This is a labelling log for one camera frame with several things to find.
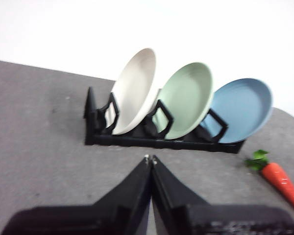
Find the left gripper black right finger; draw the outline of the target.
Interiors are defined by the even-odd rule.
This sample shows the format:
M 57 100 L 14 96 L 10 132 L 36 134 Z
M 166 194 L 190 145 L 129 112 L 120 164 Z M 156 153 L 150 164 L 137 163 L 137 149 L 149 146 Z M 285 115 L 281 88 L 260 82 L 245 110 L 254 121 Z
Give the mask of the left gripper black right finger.
M 170 235 L 294 235 L 294 220 L 277 207 L 209 204 L 152 156 L 152 199 Z

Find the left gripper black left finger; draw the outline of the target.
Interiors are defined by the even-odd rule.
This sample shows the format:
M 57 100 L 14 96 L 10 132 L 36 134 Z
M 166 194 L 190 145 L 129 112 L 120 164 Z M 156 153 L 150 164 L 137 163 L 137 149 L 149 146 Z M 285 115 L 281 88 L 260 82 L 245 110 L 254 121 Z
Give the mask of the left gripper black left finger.
M 34 207 L 15 213 L 4 235 L 133 235 L 151 195 L 150 156 L 91 205 Z

